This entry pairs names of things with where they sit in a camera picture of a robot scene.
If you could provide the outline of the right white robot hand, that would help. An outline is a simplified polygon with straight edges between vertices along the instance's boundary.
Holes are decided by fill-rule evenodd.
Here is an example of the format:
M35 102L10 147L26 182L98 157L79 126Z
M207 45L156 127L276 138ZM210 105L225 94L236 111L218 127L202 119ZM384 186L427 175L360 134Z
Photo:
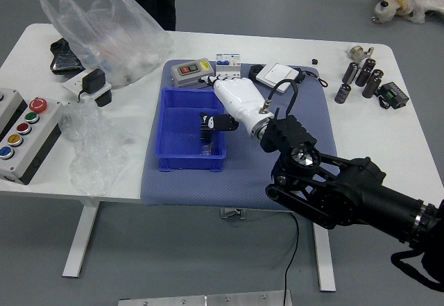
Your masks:
M214 89L216 97L227 112L218 116L209 116L202 112L200 117L203 130L234 131L242 123L252 138L262 138L274 114L269 111L271 101L264 99L250 79L204 76L198 82Z

